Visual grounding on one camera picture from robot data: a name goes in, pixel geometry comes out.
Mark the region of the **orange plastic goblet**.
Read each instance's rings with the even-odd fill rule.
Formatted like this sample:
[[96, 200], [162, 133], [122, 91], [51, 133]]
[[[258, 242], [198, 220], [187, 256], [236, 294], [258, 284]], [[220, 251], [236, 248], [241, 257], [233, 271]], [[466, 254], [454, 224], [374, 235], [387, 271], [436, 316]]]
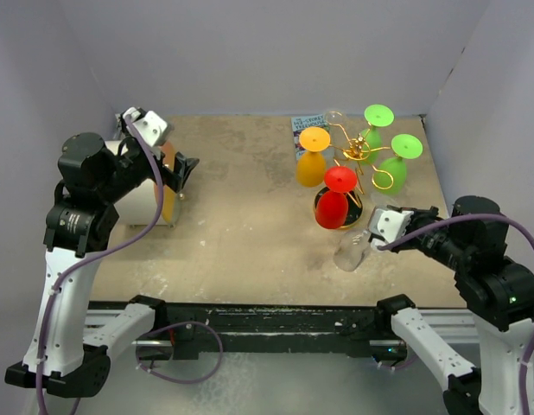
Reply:
[[296, 180], [304, 187], [312, 188], [324, 180], [327, 164], [322, 154], [330, 145], [330, 136], [321, 127], [311, 126], [299, 135], [299, 144], [303, 147], [296, 166]]

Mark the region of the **green goblet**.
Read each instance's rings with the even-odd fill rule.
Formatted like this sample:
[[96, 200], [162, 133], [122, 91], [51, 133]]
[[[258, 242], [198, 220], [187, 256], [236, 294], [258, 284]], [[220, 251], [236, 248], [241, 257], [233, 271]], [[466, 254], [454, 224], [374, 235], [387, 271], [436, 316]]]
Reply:
[[382, 194], [396, 195], [407, 179], [406, 161], [420, 157], [423, 144], [411, 134], [398, 134], [391, 140], [391, 150], [394, 156], [385, 159], [374, 170], [372, 184]]
[[364, 151], [362, 162], [375, 163], [378, 153], [384, 147], [380, 129], [393, 123], [394, 113], [386, 105], [374, 104], [367, 106], [364, 117], [369, 126], [361, 132], [361, 136], [366, 141], [366, 145], [362, 147]]

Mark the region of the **green goblet front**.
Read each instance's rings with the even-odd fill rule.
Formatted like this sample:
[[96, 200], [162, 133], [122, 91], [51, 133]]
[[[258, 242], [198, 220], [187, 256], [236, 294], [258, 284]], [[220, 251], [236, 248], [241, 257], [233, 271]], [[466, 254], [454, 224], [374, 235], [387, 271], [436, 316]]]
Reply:
[[362, 147], [364, 151], [362, 162], [375, 163], [378, 153], [384, 147], [380, 129], [393, 123], [394, 113], [386, 105], [374, 104], [367, 106], [364, 117], [369, 126], [361, 132], [361, 136], [366, 141], [366, 145]]

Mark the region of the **gold wine glass rack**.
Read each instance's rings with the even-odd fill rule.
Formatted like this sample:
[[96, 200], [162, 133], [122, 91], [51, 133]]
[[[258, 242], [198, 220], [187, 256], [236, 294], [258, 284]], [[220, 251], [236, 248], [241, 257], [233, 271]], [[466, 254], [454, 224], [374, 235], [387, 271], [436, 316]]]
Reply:
[[[347, 140], [347, 148], [345, 150], [342, 150], [343, 155], [345, 159], [343, 161], [338, 161], [334, 157], [334, 150], [333, 145], [331, 145], [331, 137], [330, 137], [330, 145], [329, 147], [322, 152], [326, 164], [327, 169], [325, 171], [325, 174], [328, 169], [334, 167], [334, 166], [344, 166], [351, 169], [357, 176], [358, 182], [353, 191], [351, 191], [347, 196], [347, 202], [348, 202], [348, 213], [346, 216], [346, 221], [344, 225], [337, 229], [347, 229], [349, 227], [352, 227], [354, 224], [356, 224], [359, 221], [360, 216], [363, 214], [364, 211], [364, 204], [362, 203], [360, 196], [362, 196], [365, 193], [365, 190], [363, 189], [360, 181], [360, 177], [364, 175], [364, 171], [362, 169], [363, 166], [368, 166], [372, 168], [373, 173], [374, 170], [378, 167], [375, 163], [363, 163], [363, 155], [364, 151], [362, 150], [362, 147], [366, 145], [365, 139], [361, 136], [361, 132], [354, 136], [349, 137], [346, 132], [346, 140]], [[384, 146], [382, 150], [391, 150], [391, 146]], [[318, 185], [322, 186], [322, 189], [317, 192], [314, 200], [314, 216], [315, 216], [315, 207], [318, 202], [318, 200], [321, 198], [321, 196], [327, 192], [327, 187], [323, 182]]]

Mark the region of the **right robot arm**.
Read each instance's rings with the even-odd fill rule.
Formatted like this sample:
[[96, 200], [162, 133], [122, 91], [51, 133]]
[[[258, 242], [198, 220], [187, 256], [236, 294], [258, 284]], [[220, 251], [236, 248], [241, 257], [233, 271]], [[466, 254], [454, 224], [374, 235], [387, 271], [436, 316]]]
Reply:
[[534, 414], [534, 273], [506, 256], [510, 227], [534, 238], [482, 196], [458, 198], [443, 219], [436, 207], [374, 208], [368, 231], [380, 252], [416, 251], [454, 272], [472, 313], [480, 365], [457, 354], [405, 295], [380, 300], [375, 329], [398, 336], [430, 370], [450, 414]]

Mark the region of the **red plastic goblet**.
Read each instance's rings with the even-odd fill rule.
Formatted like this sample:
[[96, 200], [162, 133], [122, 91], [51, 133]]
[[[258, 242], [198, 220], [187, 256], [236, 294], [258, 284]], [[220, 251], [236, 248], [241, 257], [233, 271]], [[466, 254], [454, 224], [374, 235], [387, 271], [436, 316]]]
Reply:
[[344, 225], [348, 213], [347, 196], [357, 185], [356, 174], [344, 166], [327, 170], [324, 183], [327, 187], [315, 207], [315, 220], [325, 229], [337, 229]]

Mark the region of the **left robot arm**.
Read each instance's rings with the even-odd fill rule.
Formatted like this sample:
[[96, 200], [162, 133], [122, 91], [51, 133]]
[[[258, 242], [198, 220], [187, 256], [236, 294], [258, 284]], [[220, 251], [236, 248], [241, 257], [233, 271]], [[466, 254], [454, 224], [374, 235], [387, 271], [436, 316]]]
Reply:
[[86, 312], [101, 259], [119, 215], [115, 205], [147, 180], [180, 192], [199, 159], [175, 153], [164, 165], [160, 148], [127, 136], [112, 152], [97, 133], [70, 137], [62, 146], [62, 179], [46, 217], [46, 276], [33, 340], [22, 361], [7, 368], [5, 382], [65, 399], [90, 398], [104, 386], [111, 364], [142, 335], [168, 330], [163, 300], [137, 296], [93, 335]]

